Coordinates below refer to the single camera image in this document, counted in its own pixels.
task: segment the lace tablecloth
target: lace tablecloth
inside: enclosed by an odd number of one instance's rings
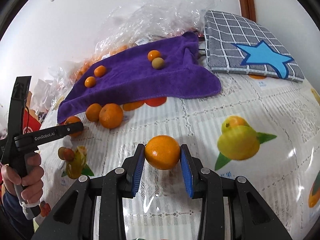
[[[256,131],[277,135],[260,146],[245,161],[231,161],[217,171],[221,176],[243,175],[260,192],[294,240],[301,240],[320,215],[319,203],[308,206],[312,184],[320,169],[320,106],[305,80],[296,83],[247,75],[219,74],[223,89],[219,95],[185,100],[168,98],[159,107],[142,107],[124,112],[122,125],[107,130],[89,122],[85,132],[71,140],[73,146],[88,149],[87,163],[95,176],[107,174],[132,156],[138,143],[166,134],[187,144],[193,156],[212,170],[219,154],[217,140],[221,124],[230,115],[239,115]],[[57,111],[51,111],[42,125],[56,125]],[[63,161],[57,151],[62,141],[40,147],[43,160],[44,195],[51,206],[74,180],[61,177]],[[123,200],[127,239],[196,239],[201,201],[188,198],[180,164],[159,171],[145,163],[137,196]],[[96,212],[95,238],[98,235]]]

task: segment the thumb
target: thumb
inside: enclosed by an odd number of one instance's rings
[[[20,185],[21,184],[21,178],[20,176],[13,170],[13,168],[9,166],[2,166],[1,168],[1,175],[4,182],[4,185],[8,192],[11,195],[16,196],[16,191],[14,189],[14,185]]]

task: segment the white wall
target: white wall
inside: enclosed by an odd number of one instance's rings
[[[257,22],[286,47],[320,93],[320,31],[297,0],[254,0]]]
[[[137,1],[29,0],[0,42],[0,118],[9,109],[16,76],[32,75],[32,91],[38,78],[49,78],[48,66],[90,56],[109,12],[119,5],[134,8]],[[217,9],[240,14],[239,0],[222,0]]]

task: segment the barcode label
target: barcode label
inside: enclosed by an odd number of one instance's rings
[[[143,38],[143,39],[138,39],[138,40],[135,42],[135,44],[137,44],[138,46],[140,46],[140,45],[147,44],[147,43],[149,43],[149,42],[151,42],[151,40]]]
[[[105,59],[105,58],[107,58],[107,57],[110,57],[110,53],[108,53],[108,54],[106,54],[106,55],[102,56],[101,60],[103,60],[103,59]]]

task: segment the blue star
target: blue star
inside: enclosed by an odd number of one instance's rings
[[[270,65],[278,74],[279,78],[285,79],[288,77],[289,70],[286,63],[294,61],[292,57],[274,52],[265,41],[260,41],[256,46],[232,44],[241,49],[247,56],[242,61],[244,65]]]

